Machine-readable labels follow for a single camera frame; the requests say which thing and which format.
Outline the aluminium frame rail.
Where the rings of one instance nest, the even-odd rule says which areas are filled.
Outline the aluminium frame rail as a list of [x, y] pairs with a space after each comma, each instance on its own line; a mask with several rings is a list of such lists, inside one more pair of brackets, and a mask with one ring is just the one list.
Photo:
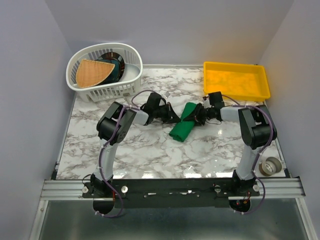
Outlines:
[[[299, 178], [263, 178], [267, 199], [297, 199], [306, 196]], [[81, 180], [46, 180], [43, 183], [42, 201], [97, 200], [111, 201], [112, 198], [83, 197], [84, 184]]]

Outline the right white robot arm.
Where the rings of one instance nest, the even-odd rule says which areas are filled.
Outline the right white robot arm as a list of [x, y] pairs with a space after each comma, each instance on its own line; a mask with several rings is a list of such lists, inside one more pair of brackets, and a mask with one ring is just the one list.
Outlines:
[[205, 98], [209, 106], [205, 107], [204, 103], [197, 104], [182, 121], [193, 122], [196, 126], [203, 126], [207, 120], [211, 119], [239, 123], [244, 150], [240, 163], [233, 171], [230, 191], [236, 196], [241, 196], [258, 180], [256, 165], [264, 150], [277, 137], [277, 129], [264, 104], [241, 105], [228, 97], [234, 104], [226, 106], [224, 97], [225, 95], [220, 91], [209, 93]]

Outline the white plastic laundry basket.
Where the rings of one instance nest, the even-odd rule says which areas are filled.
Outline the white plastic laundry basket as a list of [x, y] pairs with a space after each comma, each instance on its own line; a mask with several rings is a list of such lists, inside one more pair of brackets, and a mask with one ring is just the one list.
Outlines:
[[[124, 64], [123, 74], [119, 81], [87, 88], [78, 87], [76, 73], [81, 60], [102, 60], [104, 54], [108, 57], [115, 57]], [[83, 101], [99, 102], [132, 96], [139, 92], [142, 72], [143, 62], [134, 47], [125, 43], [111, 42], [91, 45], [76, 52], [67, 64], [65, 78], [68, 87], [75, 91]]]

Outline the tape roll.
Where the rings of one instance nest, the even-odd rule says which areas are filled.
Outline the tape roll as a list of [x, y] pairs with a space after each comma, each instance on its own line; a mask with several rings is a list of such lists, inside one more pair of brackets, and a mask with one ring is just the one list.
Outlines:
[[268, 157], [259, 164], [259, 171], [263, 176], [270, 177], [283, 169], [283, 165], [276, 157]]

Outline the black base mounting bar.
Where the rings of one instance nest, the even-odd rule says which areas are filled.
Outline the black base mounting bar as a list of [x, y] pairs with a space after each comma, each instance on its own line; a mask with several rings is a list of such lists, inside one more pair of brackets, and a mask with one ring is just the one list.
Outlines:
[[107, 186], [94, 175], [83, 184], [86, 199], [111, 201], [116, 208], [228, 208], [230, 198], [260, 195], [256, 180], [230, 178], [113, 179]]

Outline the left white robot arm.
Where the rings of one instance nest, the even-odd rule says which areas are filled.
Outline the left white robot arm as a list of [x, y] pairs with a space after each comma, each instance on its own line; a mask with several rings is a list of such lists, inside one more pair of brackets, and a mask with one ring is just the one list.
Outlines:
[[155, 119], [162, 124], [181, 121], [172, 105], [160, 94], [152, 91], [142, 106], [126, 106], [113, 102], [96, 125], [100, 140], [97, 170], [90, 177], [91, 192], [107, 197], [112, 187], [113, 165], [119, 144], [125, 139], [131, 125], [150, 125]]

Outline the yellow plastic tray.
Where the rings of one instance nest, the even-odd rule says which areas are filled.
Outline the yellow plastic tray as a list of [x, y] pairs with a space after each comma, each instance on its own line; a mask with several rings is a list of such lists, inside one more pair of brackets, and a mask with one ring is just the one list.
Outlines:
[[235, 100], [263, 102], [271, 97], [262, 65], [206, 61], [203, 63], [203, 91], [221, 92]]

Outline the orange woven fan mat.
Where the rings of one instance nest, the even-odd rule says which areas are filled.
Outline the orange woven fan mat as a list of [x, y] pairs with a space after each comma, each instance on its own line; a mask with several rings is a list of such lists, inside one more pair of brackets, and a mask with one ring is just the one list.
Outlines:
[[82, 59], [76, 71], [76, 84], [79, 88], [90, 88], [102, 83], [114, 70], [115, 64]]

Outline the dark teal round plate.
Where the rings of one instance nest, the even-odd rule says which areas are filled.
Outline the dark teal round plate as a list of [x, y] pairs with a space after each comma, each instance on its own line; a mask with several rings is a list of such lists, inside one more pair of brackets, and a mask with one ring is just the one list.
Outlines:
[[116, 52], [106, 52], [98, 57], [97, 61], [114, 64], [114, 69], [111, 74], [100, 83], [100, 85], [112, 84], [120, 81], [125, 71], [125, 61], [120, 54]]

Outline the green t shirt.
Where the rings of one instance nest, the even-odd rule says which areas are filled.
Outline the green t shirt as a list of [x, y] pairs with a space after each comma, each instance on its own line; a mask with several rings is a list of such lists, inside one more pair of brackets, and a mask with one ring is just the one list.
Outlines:
[[184, 106], [182, 115], [181, 115], [181, 122], [177, 123], [173, 129], [169, 132], [169, 136], [173, 138], [173, 140], [178, 142], [184, 142], [190, 132], [192, 131], [193, 127], [195, 126], [194, 121], [184, 121], [188, 115], [192, 113], [193, 110], [196, 108], [196, 104], [193, 102], [187, 102]]

